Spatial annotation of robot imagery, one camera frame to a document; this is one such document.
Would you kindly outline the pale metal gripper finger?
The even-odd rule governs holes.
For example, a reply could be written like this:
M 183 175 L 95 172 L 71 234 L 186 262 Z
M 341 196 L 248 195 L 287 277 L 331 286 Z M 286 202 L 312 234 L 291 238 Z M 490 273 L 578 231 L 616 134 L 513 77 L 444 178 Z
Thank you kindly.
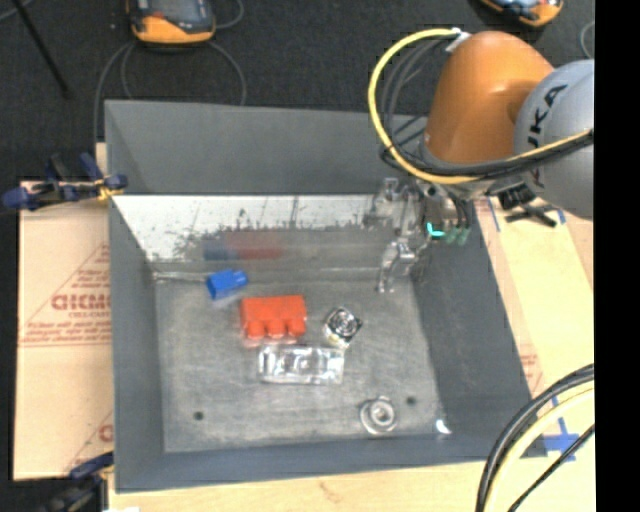
M 390 293 L 393 290 L 394 279 L 408 275 L 417 259 L 417 250 L 410 245 L 408 239 L 391 241 L 382 253 L 376 291 Z
M 408 183 L 385 178 L 374 196 L 369 221 L 395 231 L 411 231 L 415 224 L 415 197 Z

